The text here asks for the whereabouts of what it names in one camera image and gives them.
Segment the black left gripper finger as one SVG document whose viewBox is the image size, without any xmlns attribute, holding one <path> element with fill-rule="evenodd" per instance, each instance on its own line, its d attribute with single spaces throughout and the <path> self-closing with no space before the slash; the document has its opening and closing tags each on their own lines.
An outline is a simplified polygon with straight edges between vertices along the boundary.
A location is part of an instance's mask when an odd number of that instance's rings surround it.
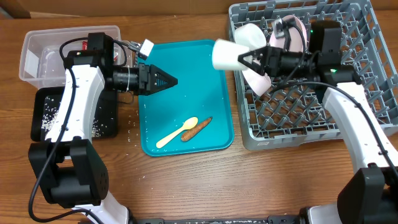
<svg viewBox="0 0 398 224">
<path fill-rule="evenodd" d="M 155 65 L 150 65 L 150 74 L 154 77 L 157 82 L 177 82 L 178 79 L 171 76 L 169 73 L 163 71 Z"/>
<path fill-rule="evenodd" d="M 150 87 L 150 93 L 157 93 L 169 88 L 172 88 L 173 86 L 178 84 L 178 80 L 161 80 L 161 79 L 156 79 L 156 81 L 151 85 Z"/>
</svg>

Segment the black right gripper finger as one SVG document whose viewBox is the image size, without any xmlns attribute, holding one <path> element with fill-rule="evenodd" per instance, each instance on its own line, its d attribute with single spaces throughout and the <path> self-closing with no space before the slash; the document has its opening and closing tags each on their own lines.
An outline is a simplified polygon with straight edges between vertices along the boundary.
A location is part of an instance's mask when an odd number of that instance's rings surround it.
<svg viewBox="0 0 398 224">
<path fill-rule="evenodd" d="M 266 52 L 267 52 L 267 46 L 240 54 L 240 55 L 238 55 L 238 60 L 243 60 L 245 57 L 249 57 L 249 56 L 252 56 L 255 59 L 263 58 L 263 56 L 264 56 L 264 54 L 266 54 Z"/>
<path fill-rule="evenodd" d="M 246 66 L 247 68 L 253 70 L 254 72 L 258 73 L 259 75 L 265 75 L 266 69 L 266 58 L 261 56 L 239 56 L 238 62 Z"/>
</svg>

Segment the pink bowl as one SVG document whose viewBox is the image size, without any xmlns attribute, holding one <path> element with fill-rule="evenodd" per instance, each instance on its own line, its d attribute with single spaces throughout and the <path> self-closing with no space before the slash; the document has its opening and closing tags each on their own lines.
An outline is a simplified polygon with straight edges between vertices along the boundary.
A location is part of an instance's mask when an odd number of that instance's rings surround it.
<svg viewBox="0 0 398 224">
<path fill-rule="evenodd" d="M 242 73 L 249 87 L 256 95 L 263 95 L 272 85 L 267 73 L 260 75 L 250 68 L 243 70 Z"/>
</svg>

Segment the pink round plate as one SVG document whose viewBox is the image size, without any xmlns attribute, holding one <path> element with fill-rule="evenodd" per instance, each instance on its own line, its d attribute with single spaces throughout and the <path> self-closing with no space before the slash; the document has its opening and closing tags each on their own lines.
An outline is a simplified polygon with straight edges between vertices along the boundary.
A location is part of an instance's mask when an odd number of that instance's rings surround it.
<svg viewBox="0 0 398 224">
<path fill-rule="evenodd" d="M 306 31 L 304 23 L 298 17 L 295 17 L 293 15 L 285 16 L 282 18 L 282 20 L 287 21 L 292 18 L 295 19 L 296 25 L 298 26 L 301 33 L 303 34 L 304 39 L 305 39 L 305 45 L 307 46 L 307 31 Z M 289 34 L 290 34 L 290 46 L 287 47 L 287 50 L 291 51 L 291 52 L 303 52 L 303 43 L 302 43 L 299 31 L 296 28 L 291 27 L 289 29 Z M 275 37 L 274 33 L 272 33 L 271 37 L 269 39 L 269 44 L 271 47 L 278 47 L 278 48 L 283 49 L 284 44 L 285 44 L 285 38 L 277 39 Z"/>
</svg>

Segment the cream white cup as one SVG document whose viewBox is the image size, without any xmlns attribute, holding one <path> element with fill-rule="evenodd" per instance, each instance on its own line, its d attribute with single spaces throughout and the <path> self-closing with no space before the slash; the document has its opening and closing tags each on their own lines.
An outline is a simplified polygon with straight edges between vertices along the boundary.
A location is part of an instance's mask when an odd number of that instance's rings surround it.
<svg viewBox="0 0 398 224">
<path fill-rule="evenodd" d="M 215 70 L 245 70 L 247 67 L 238 61 L 238 56 L 249 52 L 249 47 L 218 39 L 212 51 L 212 64 Z"/>
</svg>

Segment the brown carrot-like food scrap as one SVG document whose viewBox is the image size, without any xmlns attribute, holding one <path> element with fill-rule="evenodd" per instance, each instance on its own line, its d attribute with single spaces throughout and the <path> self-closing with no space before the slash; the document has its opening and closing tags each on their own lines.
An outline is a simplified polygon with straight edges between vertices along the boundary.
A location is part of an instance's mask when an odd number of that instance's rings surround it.
<svg viewBox="0 0 398 224">
<path fill-rule="evenodd" d="M 212 119 L 212 117 L 209 117 L 200 124 L 196 125 L 194 128 L 185 131 L 181 136 L 181 141 L 187 142 L 194 138 L 201 130 L 203 130 L 211 123 Z"/>
</svg>

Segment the cream white bowl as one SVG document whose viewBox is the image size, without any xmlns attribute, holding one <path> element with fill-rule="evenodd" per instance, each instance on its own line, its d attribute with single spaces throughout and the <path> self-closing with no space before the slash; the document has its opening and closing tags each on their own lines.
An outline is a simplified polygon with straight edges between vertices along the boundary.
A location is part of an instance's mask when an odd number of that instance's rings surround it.
<svg viewBox="0 0 398 224">
<path fill-rule="evenodd" d="M 250 50 L 260 49 L 267 45 L 267 40 L 262 30 L 252 23 L 248 23 L 235 30 L 234 42 L 249 47 Z"/>
</svg>

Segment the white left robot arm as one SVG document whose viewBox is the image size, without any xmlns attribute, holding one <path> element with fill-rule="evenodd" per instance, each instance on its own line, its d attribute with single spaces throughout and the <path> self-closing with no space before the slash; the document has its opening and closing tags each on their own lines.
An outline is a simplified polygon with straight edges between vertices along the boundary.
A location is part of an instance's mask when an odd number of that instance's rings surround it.
<svg viewBox="0 0 398 224">
<path fill-rule="evenodd" d="M 178 80 L 155 65 L 128 67 L 114 61 L 118 41 L 103 32 L 85 37 L 85 50 L 61 54 L 66 84 L 57 117 L 41 142 L 30 145 L 28 157 L 42 192 L 66 215 L 82 213 L 93 223 L 134 223 L 130 209 L 109 191 L 108 170 L 92 144 L 96 107 L 104 90 L 152 95 Z"/>
</svg>

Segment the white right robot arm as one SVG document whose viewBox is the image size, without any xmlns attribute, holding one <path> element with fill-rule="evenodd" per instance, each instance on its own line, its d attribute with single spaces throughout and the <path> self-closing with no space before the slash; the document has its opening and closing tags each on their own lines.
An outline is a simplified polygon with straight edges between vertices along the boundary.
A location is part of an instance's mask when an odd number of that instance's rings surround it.
<svg viewBox="0 0 398 224">
<path fill-rule="evenodd" d="M 262 30 L 246 24 L 234 32 L 245 46 L 238 55 L 244 77 L 261 95 L 273 92 L 271 78 L 281 77 L 282 87 L 314 89 L 331 114 L 349 150 L 354 176 L 336 203 L 307 208 L 307 223 L 396 223 L 397 150 L 390 143 L 369 107 L 361 79 L 352 65 L 341 62 L 342 29 L 336 21 L 316 21 L 310 30 L 294 17 L 272 23 L 282 47 L 267 44 Z"/>
</svg>

